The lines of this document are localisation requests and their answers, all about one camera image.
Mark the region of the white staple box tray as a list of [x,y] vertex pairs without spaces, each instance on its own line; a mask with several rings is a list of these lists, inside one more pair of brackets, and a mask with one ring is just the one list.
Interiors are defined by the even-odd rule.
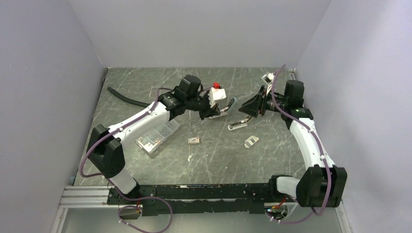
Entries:
[[259,141],[259,138],[252,135],[250,137],[248,137],[245,142],[244,142],[244,146],[248,149],[251,148],[256,142]]

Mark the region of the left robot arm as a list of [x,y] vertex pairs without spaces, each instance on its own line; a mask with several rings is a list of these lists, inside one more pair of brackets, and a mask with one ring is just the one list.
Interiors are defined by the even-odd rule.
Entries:
[[226,92],[218,83],[204,88],[201,80],[192,75],[183,77],[173,89],[160,87],[155,100],[144,110],[128,119],[105,127],[96,126],[90,135],[89,145],[79,172],[84,178],[92,174],[84,173],[86,160],[98,169],[98,176],[104,176],[120,193],[120,198],[132,204],[140,196],[138,182],[127,171],[124,148],[164,123],[171,121],[185,111],[198,112],[200,119],[221,114],[218,101],[226,99]]

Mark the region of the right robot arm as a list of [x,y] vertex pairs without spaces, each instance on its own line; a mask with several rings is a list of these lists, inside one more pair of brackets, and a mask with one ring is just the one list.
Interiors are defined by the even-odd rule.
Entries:
[[239,111],[250,117],[263,116],[267,111],[281,113],[303,156],[306,171],[302,178],[273,175],[267,188],[269,199],[280,201],[289,196],[301,207],[336,208],[341,203],[347,172],[336,166],[322,145],[314,117],[304,107],[304,90],[304,84],[295,80],[286,82],[284,94],[261,86]]

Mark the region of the white staple box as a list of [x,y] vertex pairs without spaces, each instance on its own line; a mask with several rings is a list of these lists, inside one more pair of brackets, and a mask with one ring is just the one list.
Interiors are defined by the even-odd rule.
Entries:
[[188,139],[188,144],[189,145],[200,144],[200,138],[199,137],[191,137],[191,138]]

